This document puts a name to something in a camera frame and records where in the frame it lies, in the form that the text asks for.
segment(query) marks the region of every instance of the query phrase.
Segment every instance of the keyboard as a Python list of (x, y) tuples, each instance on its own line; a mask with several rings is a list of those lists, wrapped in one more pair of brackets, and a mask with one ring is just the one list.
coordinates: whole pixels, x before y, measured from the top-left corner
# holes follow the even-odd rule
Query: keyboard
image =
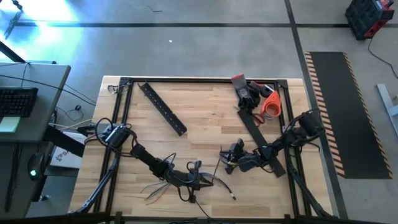
[(0, 87), (0, 117), (29, 117), (37, 90), (34, 87)]

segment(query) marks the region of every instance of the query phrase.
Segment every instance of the gray desk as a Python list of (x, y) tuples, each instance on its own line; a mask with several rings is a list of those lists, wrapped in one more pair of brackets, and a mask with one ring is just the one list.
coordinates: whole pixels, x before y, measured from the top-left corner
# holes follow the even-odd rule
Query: gray desk
[[(25, 64), (0, 67), (0, 74), (22, 78)], [(25, 79), (63, 88), (69, 75), (69, 65), (30, 64), (26, 67)], [(20, 86), (21, 80), (0, 77), (0, 86)], [(40, 142), (57, 105), (61, 90), (24, 81), (24, 86), (38, 88), (33, 110), (28, 118), (21, 118), (15, 133), (0, 134), (0, 142)]]

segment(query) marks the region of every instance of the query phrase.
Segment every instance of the wooden tabletop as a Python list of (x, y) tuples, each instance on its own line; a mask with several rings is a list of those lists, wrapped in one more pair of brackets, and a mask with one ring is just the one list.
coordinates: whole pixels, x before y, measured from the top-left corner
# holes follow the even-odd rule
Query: wooden tabletop
[[(99, 93), (93, 122), (100, 118), (111, 118), (116, 95), (107, 90), (108, 85), (117, 85), (120, 77), (104, 77)], [(294, 116), (308, 110), (308, 101), (303, 81), (287, 79), (290, 100)], [(202, 172), (213, 173), (218, 162), (220, 146), (228, 150), (238, 138), (243, 139), (245, 150), (256, 148), (247, 132), (237, 109), (237, 97), (232, 84), (212, 83), (150, 83), (159, 96), (178, 116), (188, 131), (182, 135), (170, 127), (169, 123), (159, 114), (155, 106), (138, 88), (137, 83), (132, 89), (132, 98), (127, 122), (137, 133), (138, 141), (155, 157), (165, 158), (176, 152), (175, 169), (186, 171), (188, 161), (201, 160)], [(123, 115), (123, 103), (119, 110), (118, 121)], [(279, 120), (267, 120), (260, 127), (268, 142), (280, 136)], [(131, 140), (128, 139), (123, 151), (131, 150)], [(85, 149), (81, 168), (76, 181), (70, 210), (78, 209), (90, 196), (98, 184), (104, 147), (98, 142), (90, 142)], [(283, 151), (278, 159), (285, 167)], [(312, 146), (304, 147), (302, 161), (308, 188), (320, 202), (323, 208), (331, 213), (330, 199), (325, 183), (319, 152)], [(235, 169), (231, 175), (220, 163), (216, 176), (226, 182), (236, 196), (233, 200), (228, 191), (219, 183), (215, 186), (196, 192), (197, 200), (204, 211), (211, 217), (236, 218), (283, 218), (284, 214), (293, 215), (287, 175), (277, 178), (261, 169), (241, 172)], [(143, 193), (141, 190), (159, 180), (151, 174), (149, 168), (141, 161), (122, 157), (112, 213), (122, 211), (124, 216), (141, 217), (204, 217), (198, 205), (183, 202), (177, 189), (170, 186), (156, 202), (146, 205), (144, 199), (156, 189), (149, 187)], [(303, 203), (298, 187), (298, 202), (303, 213)], [(188, 197), (185, 189), (183, 198)], [(101, 211), (105, 208), (108, 188), (105, 188), (101, 203)]]

